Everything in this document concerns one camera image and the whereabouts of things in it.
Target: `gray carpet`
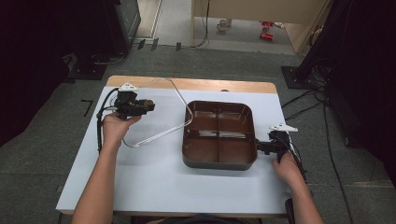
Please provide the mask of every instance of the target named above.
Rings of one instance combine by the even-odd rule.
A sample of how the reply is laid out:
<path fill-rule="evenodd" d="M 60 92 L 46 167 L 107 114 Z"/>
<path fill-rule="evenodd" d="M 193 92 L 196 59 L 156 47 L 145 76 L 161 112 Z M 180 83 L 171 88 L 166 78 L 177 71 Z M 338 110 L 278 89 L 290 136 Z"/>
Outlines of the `gray carpet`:
<path fill-rule="evenodd" d="M 182 49 L 150 46 L 137 50 L 120 63 L 109 65 L 102 81 L 77 80 L 61 84 L 36 114 L 27 130 L 0 148 L 0 223 L 56 223 L 60 191 L 72 167 L 79 144 L 106 80 L 112 75 L 190 77 L 276 84 L 281 104 L 303 91 L 288 90 L 281 65 L 298 66 L 302 56 Z M 84 117 L 88 104 L 92 109 Z M 284 109 L 285 117 L 316 103 L 306 96 Z M 340 125 L 326 108 L 332 152 L 344 182 L 355 223 L 394 223 L 396 192 L 382 163 L 364 148 L 346 148 Z M 326 143 L 323 106 L 288 122 L 299 128 L 291 135 L 300 149 L 308 183 L 326 223 L 348 223 L 346 206 L 332 169 Z M 359 185 L 368 182 L 370 185 Z M 63 223 L 70 221 L 64 217 Z M 265 219 L 265 223 L 287 223 Z M 114 223 L 128 223 L 115 217 Z"/>

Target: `brown tray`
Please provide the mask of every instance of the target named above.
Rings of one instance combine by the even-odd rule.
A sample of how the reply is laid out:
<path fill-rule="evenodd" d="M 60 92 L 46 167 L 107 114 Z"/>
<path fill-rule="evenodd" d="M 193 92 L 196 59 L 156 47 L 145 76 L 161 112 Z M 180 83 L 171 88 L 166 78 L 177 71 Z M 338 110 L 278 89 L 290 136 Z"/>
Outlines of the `brown tray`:
<path fill-rule="evenodd" d="M 251 109 L 247 105 L 193 101 L 184 127 L 182 154 L 192 168 L 247 170 L 257 159 Z M 186 110 L 185 120 L 191 114 Z"/>

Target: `white plastic part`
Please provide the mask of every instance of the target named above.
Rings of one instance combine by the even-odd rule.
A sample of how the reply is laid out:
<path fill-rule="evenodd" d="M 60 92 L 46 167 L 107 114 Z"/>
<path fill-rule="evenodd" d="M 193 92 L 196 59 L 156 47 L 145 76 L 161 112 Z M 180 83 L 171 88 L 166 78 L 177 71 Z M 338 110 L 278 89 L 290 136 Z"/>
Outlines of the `white plastic part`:
<path fill-rule="evenodd" d="M 125 84 L 119 87 L 119 91 L 139 91 L 139 88 L 135 87 L 129 82 L 126 82 Z"/>
<path fill-rule="evenodd" d="M 270 127 L 270 129 L 274 130 L 274 131 L 281 131 L 281 132 L 282 131 L 283 132 L 298 132 L 297 128 L 293 128 L 293 127 L 291 127 L 289 125 L 282 124 L 282 123 L 280 123 L 278 125 L 273 125 L 273 126 Z"/>

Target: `small object on floor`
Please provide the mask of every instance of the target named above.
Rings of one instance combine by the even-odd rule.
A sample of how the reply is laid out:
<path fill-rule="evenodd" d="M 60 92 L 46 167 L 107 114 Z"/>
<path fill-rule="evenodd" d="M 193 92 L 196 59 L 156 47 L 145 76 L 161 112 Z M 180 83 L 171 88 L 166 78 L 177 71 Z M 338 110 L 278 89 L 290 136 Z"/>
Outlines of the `small object on floor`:
<path fill-rule="evenodd" d="M 142 39 L 142 40 L 139 42 L 139 47 L 137 47 L 137 49 L 142 49 L 142 48 L 145 46 L 145 43 L 146 43 L 146 39 Z"/>
<path fill-rule="evenodd" d="M 217 34 L 225 35 L 226 30 L 227 30 L 227 20 L 219 20 Z"/>
<path fill-rule="evenodd" d="M 281 29 L 285 28 L 285 25 L 282 22 L 274 22 L 274 25 Z"/>
<path fill-rule="evenodd" d="M 159 39 L 159 38 L 156 38 L 156 39 L 154 39 L 154 41 L 152 42 L 151 51 L 154 51 L 154 50 L 157 48 L 158 39 Z"/>
<path fill-rule="evenodd" d="M 181 50 L 181 43 L 177 42 L 176 43 L 176 51 L 180 51 Z"/>
<path fill-rule="evenodd" d="M 233 19 L 227 19 L 227 27 L 231 27 L 233 25 Z"/>
<path fill-rule="evenodd" d="M 262 21 L 262 29 L 268 30 L 274 23 L 271 21 Z"/>
<path fill-rule="evenodd" d="M 261 33 L 260 34 L 260 39 L 267 39 L 267 40 L 272 40 L 274 38 L 273 35 L 266 34 L 266 33 Z"/>

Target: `black stand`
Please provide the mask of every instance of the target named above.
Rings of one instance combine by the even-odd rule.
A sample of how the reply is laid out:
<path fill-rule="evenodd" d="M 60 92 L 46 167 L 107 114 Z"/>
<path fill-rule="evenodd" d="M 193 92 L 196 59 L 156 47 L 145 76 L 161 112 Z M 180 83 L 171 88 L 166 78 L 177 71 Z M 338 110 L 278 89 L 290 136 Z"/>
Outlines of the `black stand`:
<path fill-rule="evenodd" d="M 109 61 L 108 56 L 101 56 L 99 59 L 101 63 Z M 68 78 L 72 79 L 85 79 L 85 80 L 102 80 L 105 74 L 107 65 L 96 64 L 92 58 L 86 56 L 79 56 L 75 65 L 69 73 Z"/>
<path fill-rule="evenodd" d="M 297 80 L 295 73 L 298 70 L 298 67 L 281 66 L 280 68 L 282 69 L 283 78 L 285 78 L 286 85 L 289 89 L 313 90 L 316 87 L 309 81 Z"/>

